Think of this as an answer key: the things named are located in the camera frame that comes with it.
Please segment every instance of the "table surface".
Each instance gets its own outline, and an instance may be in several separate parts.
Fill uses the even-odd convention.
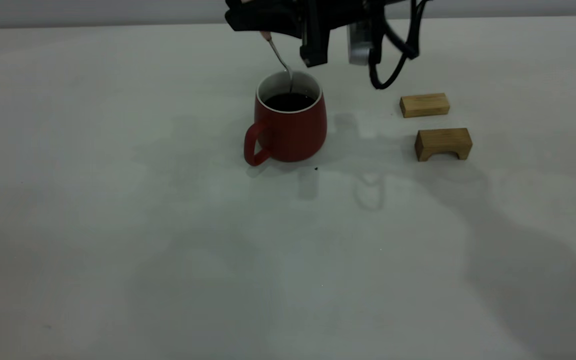
[[[421,44],[376,91],[332,32],[324,147],[250,168],[258,34],[0,30],[0,359],[576,359],[576,17]],[[416,161],[462,127],[468,160]]]

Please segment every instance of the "wooden block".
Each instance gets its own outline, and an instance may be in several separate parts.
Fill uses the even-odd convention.
[[[433,154],[456,153],[460,160],[466,160],[473,148],[468,129],[419,130],[416,133],[414,151],[420,162],[427,162]]]
[[[402,96],[399,106],[404,117],[442,116],[450,111],[445,93]]]

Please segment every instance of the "robotic arm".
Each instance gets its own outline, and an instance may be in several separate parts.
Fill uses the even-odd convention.
[[[419,56],[419,28],[426,2],[410,0],[410,28],[403,41],[386,21],[384,7],[404,0],[226,0],[226,21],[236,32],[265,31],[301,39],[301,58],[308,68],[328,62],[330,30],[348,25],[348,58],[351,64],[370,68],[375,89],[386,89],[397,78],[407,59]],[[384,35],[401,52],[394,73],[386,82],[377,75],[382,61]]]

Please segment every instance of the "spoon handle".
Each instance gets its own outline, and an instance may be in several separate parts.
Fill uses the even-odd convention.
[[[279,55],[279,51],[275,47],[275,43],[273,42],[273,39],[269,39],[268,43],[270,43],[270,47],[272,48],[272,51],[274,51],[274,54],[277,55],[277,59],[279,59],[279,62],[286,69],[286,71],[288,71],[288,76],[290,77],[290,91],[288,91],[288,92],[293,92],[293,69],[290,68],[290,66],[288,66],[284,62],[284,59],[282,59],[281,55]]]

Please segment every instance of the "coffee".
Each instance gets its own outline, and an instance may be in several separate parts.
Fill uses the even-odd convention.
[[[272,96],[264,103],[279,112],[298,112],[313,105],[315,99],[302,93],[290,92]]]

